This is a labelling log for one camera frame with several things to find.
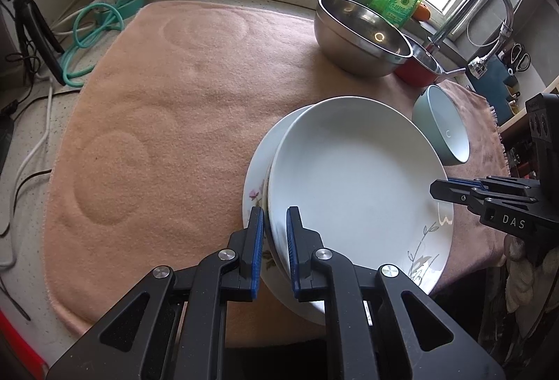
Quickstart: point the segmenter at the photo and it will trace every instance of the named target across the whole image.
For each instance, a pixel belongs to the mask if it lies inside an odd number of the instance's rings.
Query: metal screw
[[[398,268],[394,265],[385,265],[381,268],[381,273],[387,278],[395,278],[398,276]]]
[[[315,255],[320,260],[330,260],[332,258],[332,251],[325,248],[317,249]]]
[[[168,266],[156,266],[153,268],[153,276],[158,279],[166,278],[171,273]]]
[[[222,260],[231,260],[235,258],[235,251],[233,249],[222,249],[217,256]]]

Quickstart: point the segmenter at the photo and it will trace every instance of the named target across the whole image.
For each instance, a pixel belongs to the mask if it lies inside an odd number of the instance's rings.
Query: white plate
[[[429,293],[454,218],[452,204],[429,194],[436,179],[446,179],[437,154],[401,113],[353,96],[315,104],[291,124],[270,171],[269,219],[283,267],[290,271],[286,211],[297,206],[326,248],[368,268],[392,263]]]
[[[267,211],[266,206],[263,204],[264,182],[270,165],[272,165],[274,154],[291,123],[309,107],[297,109],[278,121],[268,131],[254,151],[251,163],[248,166],[247,176],[245,177],[244,190],[242,191],[242,222],[245,227],[248,224],[252,207],[261,207],[265,212]],[[293,297],[289,277],[283,271],[281,263],[278,262],[278,264],[276,264],[272,257],[267,237],[264,235],[260,276],[266,286],[279,302],[297,315],[315,323],[324,324],[324,315],[318,313],[311,303],[300,303]]]

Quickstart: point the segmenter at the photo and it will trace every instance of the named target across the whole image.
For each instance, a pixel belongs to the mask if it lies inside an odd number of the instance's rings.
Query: saucepan
[[[413,87],[426,87],[434,83],[440,76],[454,77],[466,71],[466,68],[461,68],[446,72],[426,49],[411,37],[406,36],[406,39],[412,46],[413,56],[403,65],[394,69],[394,73],[408,85]]]

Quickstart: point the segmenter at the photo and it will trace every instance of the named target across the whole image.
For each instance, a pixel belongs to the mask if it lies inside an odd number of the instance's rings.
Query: pink cloth
[[[473,178],[504,174],[485,100],[442,87],[472,143]],[[298,107],[344,94],[410,116],[419,90],[394,75],[356,79],[330,63],[312,22],[265,10],[197,2],[146,6],[100,60],[68,123],[52,174],[44,227],[52,306],[81,335],[151,268],[180,269],[242,228],[241,195],[265,133]],[[443,283],[502,256],[502,239],[456,208]],[[318,337],[261,285],[231,303],[227,343],[255,346]]]

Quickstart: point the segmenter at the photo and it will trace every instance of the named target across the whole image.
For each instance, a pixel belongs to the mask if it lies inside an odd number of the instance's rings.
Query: chrome faucet
[[[454,10],[443,26],[423,43],[423,47],[430,53],[438,49],[441,42],[450,34],[454,28],[468,15],[478,0],[462,0],[458,7]],[[476,77],[480,78],[487,71],[487,62],[497,53],[497,51],[507,42],[513,32],[513,4],[510,0],[502,0],[507,9],[507,17],[501,25],[499,38],[493,48],[484,57],[476,57],[468,63],[468,70]]]

